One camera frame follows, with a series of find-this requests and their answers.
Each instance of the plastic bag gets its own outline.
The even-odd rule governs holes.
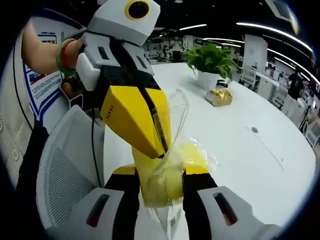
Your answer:
[[[186,165],[201,166],[210,172],[218,166],[217,160],[202,148],[194,138],[182,134],[189,102],[177,90],[168,103],[160,106],[153,121],[159,139],[165,139],[168,149],[162,159],[150,159],[134,147],[132,154],[139,174],[141,192],[145,207],[157,216],[168,239],[174,235],[183,211],[183,173]]]

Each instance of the bracelet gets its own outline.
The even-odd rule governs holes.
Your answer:
[[[65,40],[60,46],[59,48],[57,49],[56,51],[56,55],[55,55],[55,61],[56,61],[56,65],[58,67],[58,69],[64,73],[64,74],[67,74],[67,75],[72,75],[75,73],[75,69],[70,69],[70,68],[67,68],[65,67],[66,65],[64,65],[64,62],[63,62],[63,59],[62,59],[62,50],[63,48],[71,41],[74,41],[75,39],[73,38],[69,38],[67,40]]]
[[[71,39],[71,40],[68,41],[68,42],[62,47],[62,50],[61,50],[61,60],[62,60],[63,66],[64,66],[65,68],[67,68],[67,66],[68,66],[68,61],[67,61],[67,57],[66,57],[66,49],[67,49],[67,46],[69,45],[69,43],[77,40],[77,38],[74,38],[74,39],[70,38],[70,39]]]

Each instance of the green bracelet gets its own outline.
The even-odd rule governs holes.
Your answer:
[[[70,42],[70,41],[73,41],[72,38],[69,38],[67,40],[65,40],[59,47],[58,47],[58,50],[56,51],[56,54],[55,54],[55,61],[56,61],[56,65],[58,67],[58,69],[64,73],[64,74],[67,74],[67,75],[72,75],[76,72],[75,69],[70,69],[70,68],[66,68],[62,62],[62,59],[61,59],[61,53],[62,53],[62,49],[64,48],[64,46]]]

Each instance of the gold package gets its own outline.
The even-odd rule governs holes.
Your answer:
[[[232,95],[228,89],[216,89],[210,90],[205,96],[205,99],[209,101],[215,107],[221,107],[229,105],[232,102]]]

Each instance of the potted plant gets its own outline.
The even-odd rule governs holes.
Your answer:
[[[232,68],[238,68],[231,51],[217,48],[213,43],[194,46],[185,51],[184,59],[193,72],[198,70],[198,83],[206,91],[215,89],[220,78],[232,80]]]

